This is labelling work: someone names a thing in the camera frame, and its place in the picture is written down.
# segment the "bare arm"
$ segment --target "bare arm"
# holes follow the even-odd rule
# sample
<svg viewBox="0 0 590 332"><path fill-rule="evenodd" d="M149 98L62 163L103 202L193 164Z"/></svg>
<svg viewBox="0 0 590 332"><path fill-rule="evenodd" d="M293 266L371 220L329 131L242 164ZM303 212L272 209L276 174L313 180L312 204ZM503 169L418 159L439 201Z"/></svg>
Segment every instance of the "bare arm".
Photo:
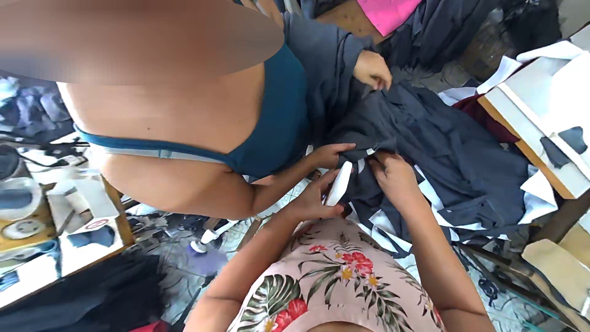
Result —
<svg viewBox="0 0 590 332"><path fill-rule="evenodd" d="M111 155L101 170L115 188L147 205L238 220L266 210L316 168L335 167L338 153L353 147L320 147L266 185L248 184L226 165L211 162Z"/></svg>
<svg viewBox="0 0 590 332"><path fill-rule="evenodd" d="M494 331L471 278L447 243L420 192L412 167L399 155L379 152L373 173L391 203L404 217L422 286L441 313L448 331Z"/></svg>
<svg viewBox="0 0 590 332"><path fill-rule="evenodd" d="M284 209L275 214L223 268L201 297L185 331L225 331L238 314L258 277L280 257L297 225L309 219L333 217L343 207L321 204L321 193L336 177L326 173Z"/></svg>

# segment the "woman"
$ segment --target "woman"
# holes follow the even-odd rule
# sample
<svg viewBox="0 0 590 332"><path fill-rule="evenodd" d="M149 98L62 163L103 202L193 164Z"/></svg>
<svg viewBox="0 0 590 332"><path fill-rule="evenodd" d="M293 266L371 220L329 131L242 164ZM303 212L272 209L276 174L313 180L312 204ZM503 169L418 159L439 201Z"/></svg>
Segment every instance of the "woman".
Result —
<svg viewBox="0 0 590 332"><path fill-rule="evenodd" d="M281 17L276 7L264 12ZM389 88L381 56L358 50L354 59L355 79ZM354 147L329 145L303 158L311 143L307 81L285 44L264 63L198 87L59 87L81 137L100 155L101 172L119 191L164 211L237 220L266 210L315 169L335 167L338 153ZM264 184L243 177L272 174Z"/></svg>
<svg viewBox="0 0 590 332"><path fill-rule="evenodd" d="M185 331L481 331L494 328L399 155L370 164L403 215L420 285L321 195L337 171L311 183L275 214L211 282Z"/></svg>

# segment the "maroon fabric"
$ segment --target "maroon fabric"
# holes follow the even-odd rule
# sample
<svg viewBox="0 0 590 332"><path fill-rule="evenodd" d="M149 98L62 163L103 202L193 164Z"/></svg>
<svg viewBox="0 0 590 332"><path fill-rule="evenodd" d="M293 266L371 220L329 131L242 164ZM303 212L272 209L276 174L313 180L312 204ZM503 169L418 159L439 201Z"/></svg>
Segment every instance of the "maroon fabric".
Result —
<svg viewBox="0 0 590 332"><path fill-rule="evenodd" d="M482 95L467 97L453 105L454 108L462 110L468 116L471 116L477 123L484 127L498 143L516 143L520 139L506 129L500 122L494 120L485 108L477 102Z"/></svg>
<svg viewBox="0 0 590 332"><path fill-rule="evenodd" d="M164 321L155 321L152 324L146 325L144 327L136 328L131 332L167 332L168 331L168 324Z"/></svg>

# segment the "dark gray fabric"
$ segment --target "dark gray fabric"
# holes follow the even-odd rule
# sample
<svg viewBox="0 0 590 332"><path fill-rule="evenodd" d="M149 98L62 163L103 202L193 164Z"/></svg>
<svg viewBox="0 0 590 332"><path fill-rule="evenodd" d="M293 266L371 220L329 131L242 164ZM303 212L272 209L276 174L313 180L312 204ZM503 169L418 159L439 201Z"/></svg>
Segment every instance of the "dark gray fabric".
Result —
<svg viewBox="0 0 590 332"><path fill-rule="evenodd" d="M301 0L301 12L304 17L315 19L344 2L346 0Z"/></svg>
<svg viewBox="0 0 590 332"><path fill-rule="evenodd" d="M541 142L541 145L543 145L543 149L545 150L545 153L547 153L549 161L555 168L560 169L564 165L572 162L572 160L569 159L569 157L548 137L541 137L539 141Z"/></svg>
<svg viewBox="0 0 590 332"><path fill-rule="evenodd" d="M285 42L305 69L313 143L320 146L349 105L360 100L365 85L353 79L353 70L360 52L370 49L372 40L289 12L283 20Z"/></svg>
<svg viewBox="0 0 590 332"><path fill-rule="evenodd" d="M441 71L471 42L499 0L424 0L379 46L388 65Z"/></svg>
<svg viewBox="0 0 590 332"><path fill-rule="evenodd" d="M367 157L367 147L400 153L422 169L445 206L439 213L454 226L481 223L499 235L511 232L524 215L520 186L528 179L528 160L504 150L472 118L432 91L402 82L388 92L371 93L326 138L327 143L351 140L358 146L344 152L341 163ZM398 236L411 242L368 165L352 174L345 197L361 221L382 209ZM482 234L474 232L463 238Z"/></svg>
<svg viewBox="0 0 590 332"><path fill-rule="evenodd" d="M576 151L577 154L583 154L588 149L588 146L586 143L584 143L584 129L582 129L580 126L564 130L558 135L570 147L572 147L572 149Z"/></svg>

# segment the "red flower print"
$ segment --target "red flower print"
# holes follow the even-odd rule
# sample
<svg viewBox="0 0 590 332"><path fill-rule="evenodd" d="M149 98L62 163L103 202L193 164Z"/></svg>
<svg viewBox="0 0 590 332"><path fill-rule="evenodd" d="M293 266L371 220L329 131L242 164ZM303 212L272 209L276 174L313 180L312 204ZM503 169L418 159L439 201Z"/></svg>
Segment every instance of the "red flower print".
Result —
<svg viewBox="0 0 590 332"><path fill-rule="evenodd" d="M274 320L274 323L277 325L277 327L273 330L273 332L283 332L283 330L287 328L287 326L289 326L292 321L293 319L287 310L281 311L277 314L277 318Z"/></svg>
<svg viewBox="0 0 590 332"><path fill-rule="evenodd" d="M434 316L432 317L432 320L434 321L434 324L440 328L443 324L442 324L442 319L440 314L438 313L438 310L434 307L434 305L432 306L432 313L434 313Z"/></svg>
<svg viewBox="0 0 590 332"><path fill-rule="evenodd" d="M361 275L373 273L373 262L360 252L345 253L342 259Z"/></svg>
<svg viewBox="0 0 590 332"><path fill-rule="evenodd" d="M297 317L303 315L307 312L307 304L300 298L296 298L295 300L291 300L289 302L289 306L287 307L287 311L293 320L297 319Z"/></svg>
<svg viewBox="0 0 590 332"><path fill-rule="evenodd" d="M306 312L307 304L305 304L305 301L300 298L291 300L287 309L281 310L281 312L277 314L277 318L274 320L277 327L273 332L282 332L287 326L289 326L289 324L291 324L291 322Z"/></svg>
<svg viewBox="0 0 590 332"><path fill-rule="evenodd" d="M317 246L313 246L313 247L309 248L309 251L313 251L313 252L320 252L322 250L328 250L328 248L326 248L322 245L317 245Z"/></svg>

